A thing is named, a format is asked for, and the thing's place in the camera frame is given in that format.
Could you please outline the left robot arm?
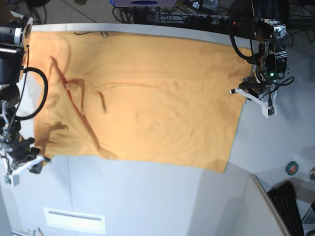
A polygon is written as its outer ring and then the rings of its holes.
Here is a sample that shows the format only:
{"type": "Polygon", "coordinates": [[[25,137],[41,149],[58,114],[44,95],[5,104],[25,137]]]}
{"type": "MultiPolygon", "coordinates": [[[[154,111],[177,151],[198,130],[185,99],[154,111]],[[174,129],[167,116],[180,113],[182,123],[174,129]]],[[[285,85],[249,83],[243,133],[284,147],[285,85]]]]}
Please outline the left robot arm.
{"type": "Polygon", "coordinates": [[[253,0],[251,8],[244,13],[235,13],[228,20],[228,32],[236,54],[254,65],[254,71],[244,78],[230,94],[244,92],[252,100],[265,94],[274,95],[279,87],[290,85],[294,77],[285,79],[287,71],[286,20],[289,18],[289,3],[286,0],[253,0]],[[249,25],[250,40],[258,42],[258,52],[245,56],[236,45],[234,28],[237,20],[249,25]]]}

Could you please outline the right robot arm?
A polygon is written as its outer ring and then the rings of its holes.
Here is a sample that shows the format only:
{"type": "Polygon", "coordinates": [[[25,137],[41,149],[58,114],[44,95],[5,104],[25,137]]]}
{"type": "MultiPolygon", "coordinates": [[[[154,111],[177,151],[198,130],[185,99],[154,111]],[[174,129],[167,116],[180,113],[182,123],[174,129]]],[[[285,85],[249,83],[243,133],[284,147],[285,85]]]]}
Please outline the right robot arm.
{"type": "Polygon", "coordinates": [[[48,80],[45,74],[29,66],[29,42],[33,25],[31,17],[4,16],[0,21],[0,148],[10,176],[24,168],[39,174],[43,163],[50,159],[31,147],[34,138],[25,139],[21,134],[21,122],[34,118],[43,108],[48,95],[48,80]],[[28,72],[38,74],[44,82],[42,100],[30,115],[20,117],[17,110],[23,91],[17,87],[28,72]]]}

